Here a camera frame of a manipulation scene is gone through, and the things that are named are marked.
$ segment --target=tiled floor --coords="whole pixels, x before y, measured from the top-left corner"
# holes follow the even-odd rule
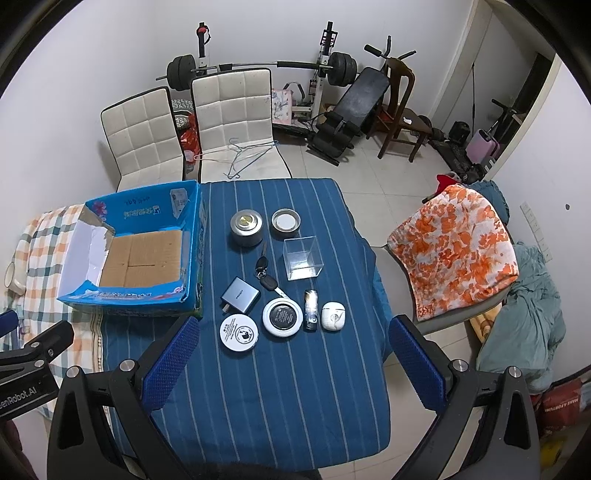
[[[358,139],[355,149],[348,151],[338,167],[313,155],[303,143],[279,139],[283,140],[279,150],[294,177],[328,177],[337,181],[357,230],[373,247],[384,245],[389,233],[420,208],[421,199],[435,191],[435,175],[449,170],[428,145],[421,147],[413,163],[408,162],[412,147],[403,144],[391,144],[389,153],[378,159],[382,138],[378,135],[369,140]],[[465,325],[456,325],[428,337],[452,359],[469,361],[473,356]],[[390,399],[390,444],[372,457],[322,469],[324,479],[391,479],[431,425],[434,413],[423,408],[394,355],[384,363],[384,374]],[[480,410],[473,410],[442,478],[459,469],[481,414]]]
[[[304,142],[280,138],[279,151],[298,178],[336,180],[355,218],[355,226],[372,247],[386,243],[390,232],[421,206],[421,200],[437,188],[436,175],[449,171],[429,145],[420,148],[413,163],[410,145],[390,144],[378,158],[381,134],[356,139],[335,167],[315,156]]]

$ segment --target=blue gripper pad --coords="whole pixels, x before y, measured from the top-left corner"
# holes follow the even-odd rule
[[[399,317],[390,322],[388,336],[392,350],[423,407],[438,413],[443,411],[446,405],[445,380]]]
[[[7,310],[0,313],[0,337],[9,334],[18,327],[18,315],[14,310]]]
[[[188,317],[144,377],[141,399],[146,411],[164,407],[198,342],[199,322]]]

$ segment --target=white wall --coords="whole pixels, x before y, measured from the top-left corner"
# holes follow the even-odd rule
[[[416,50],[406,60],[417,77],[408,105],[428,115],[456,54],[472,0],[160,0],[158,5],[160,75],[176,56],[197,57],[195,29],[200,21],[212,33],[209,63],[217,64],[316,61],[320,36],[330,20],[339,33],[335,50],[356,59],[359,71],[363,66],[381,67],[383,61],[363,47],[369,43],[384,49],[388,35],[392,55]],[[307,92],[311,71],[272,68],[271,74],[274,87],[297,80]],[[331,87],[327,100],[343,92]]]
[[[548,270],[560,291],[567,329],[554,358],[555,379],[591,364],[590,129],[591,105],[562,65],[535,120],[493,178],[511,209],[511,235],[535,245],[519,209],[527,201],[553,256]]]
[[[491,103],[491,98],[513,105],[534,64],[535,55],[533,48],[516,41],[495,13],[492,14],[475,61],[475,130],[488,130],[502,113]],[[449,132],[456,121],[466,122],[472,128],[472,85],[470,74],[444,124],[444,132]]]
[[[32,218],[115,190],[119,174],[99,115],[155,86],[151,1],[83,1],[0,98],[2,273]]]

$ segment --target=chair back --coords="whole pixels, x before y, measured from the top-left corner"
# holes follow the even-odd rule
[[[382,71],[388,76],[390,81],[390,103],[386,111],[388,112],[388,115],[394,119],[394,125],[398,125],[402,117],[402,113],[406,108],[408,98],[413,91],[415,81],[414,73],[402,60],[398,60],[393,57],[386,60]],[[400,100],[400,103],[398,103],[398,95],[400,94],[400,82],[402,77],[406,77],[408,79],[408,85],[404,91],[402,100]]]

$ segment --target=label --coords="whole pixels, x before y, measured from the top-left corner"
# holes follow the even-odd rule
[[[184,209],[184,206],[189,201],[186,189],[172,189],[170,190],[170,203],[173,206],[173,215],[178,218]]]
[[[245,352],[255,346],[258,328],[250,317],[237,313],[220,325],[222,343],[235,352]]]

